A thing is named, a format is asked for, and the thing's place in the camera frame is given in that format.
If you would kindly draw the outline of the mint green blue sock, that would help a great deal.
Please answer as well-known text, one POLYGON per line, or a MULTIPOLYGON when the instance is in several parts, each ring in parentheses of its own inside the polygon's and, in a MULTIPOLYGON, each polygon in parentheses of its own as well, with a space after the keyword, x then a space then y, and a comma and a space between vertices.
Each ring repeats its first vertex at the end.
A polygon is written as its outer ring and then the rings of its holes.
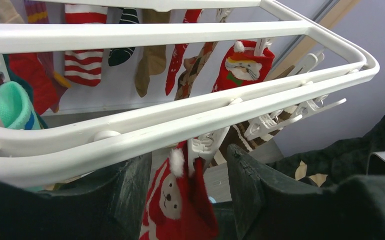
POLYGON ((41 129, 28 93, 15 81, 0 86, 0 120, 5 128, 13 130, 41 129))

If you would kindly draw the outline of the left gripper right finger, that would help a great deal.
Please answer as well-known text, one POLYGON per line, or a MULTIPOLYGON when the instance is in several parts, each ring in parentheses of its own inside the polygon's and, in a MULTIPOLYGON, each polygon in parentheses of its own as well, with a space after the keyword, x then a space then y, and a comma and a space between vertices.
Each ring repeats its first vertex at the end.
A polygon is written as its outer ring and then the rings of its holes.
POLYGON ((232 144, 227 167, 241 240, 385 240, 385 176, 320 188, 257 161, 232 144))

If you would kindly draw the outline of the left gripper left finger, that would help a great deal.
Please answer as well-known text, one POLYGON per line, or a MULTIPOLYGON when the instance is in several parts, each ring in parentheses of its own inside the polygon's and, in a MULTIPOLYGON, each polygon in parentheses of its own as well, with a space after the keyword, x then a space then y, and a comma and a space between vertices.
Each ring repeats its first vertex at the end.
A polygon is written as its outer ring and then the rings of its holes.
POLYGON ((137 240, 151 166, 147 153, 51 191, 0 182, 0 240, 137 240))

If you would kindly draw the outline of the white hanger clip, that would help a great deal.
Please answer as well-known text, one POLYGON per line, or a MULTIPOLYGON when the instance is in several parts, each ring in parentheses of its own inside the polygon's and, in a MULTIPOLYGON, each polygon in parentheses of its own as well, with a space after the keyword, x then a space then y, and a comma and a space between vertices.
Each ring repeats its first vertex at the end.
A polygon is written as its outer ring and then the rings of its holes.
POLYGON ((224 127, 187 140, 189 177, 193 176, 195 172, 194 163, 198 158, 204 159, 204 171, 210 166, 210 163, 223 143, 229 128, 229 126, 224 127))

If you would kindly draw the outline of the red white patterned sock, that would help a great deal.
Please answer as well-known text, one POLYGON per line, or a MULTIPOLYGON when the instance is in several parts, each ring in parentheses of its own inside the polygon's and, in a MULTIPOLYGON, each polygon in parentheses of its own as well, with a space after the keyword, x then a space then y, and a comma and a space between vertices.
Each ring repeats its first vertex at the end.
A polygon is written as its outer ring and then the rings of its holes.
POLYGON ((188 160, 186 141, 178 143, 156 170, 147 193, 139 238, 212 240, 219 235, 203 172, 205 159, 188 160))

